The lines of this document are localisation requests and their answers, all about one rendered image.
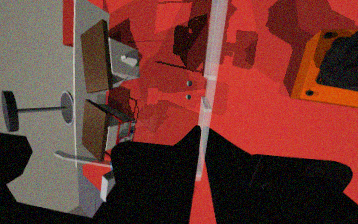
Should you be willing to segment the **long white flat panel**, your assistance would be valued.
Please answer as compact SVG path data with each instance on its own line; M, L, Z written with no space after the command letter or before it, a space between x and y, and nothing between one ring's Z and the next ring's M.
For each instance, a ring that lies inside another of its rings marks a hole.
M109 35L109 13L87 0L74 0L74 51L73 51L73 79L74 79L74 121L75 121L75 156L95 158L81 143L83 131L83 117L85 99L96 104L106 104L106 91L86 92L83 54L81 38L84 32L101 20L105 20ZM95 158L96 159L96 158Z

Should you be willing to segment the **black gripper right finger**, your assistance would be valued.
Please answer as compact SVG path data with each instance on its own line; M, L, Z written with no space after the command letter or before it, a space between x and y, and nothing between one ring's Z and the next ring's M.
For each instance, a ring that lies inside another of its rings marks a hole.
M353 178L331 160L250 154L209 128L205 164L216 224L245 224L264 183L330 186L342 192Z

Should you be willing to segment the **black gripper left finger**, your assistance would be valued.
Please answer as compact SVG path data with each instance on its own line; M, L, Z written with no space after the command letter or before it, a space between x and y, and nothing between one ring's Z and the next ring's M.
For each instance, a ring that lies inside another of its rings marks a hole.
M181 185L182 214L191 215L201 139L194 126L175 145L124 141L111 150L115 183L120 177Z

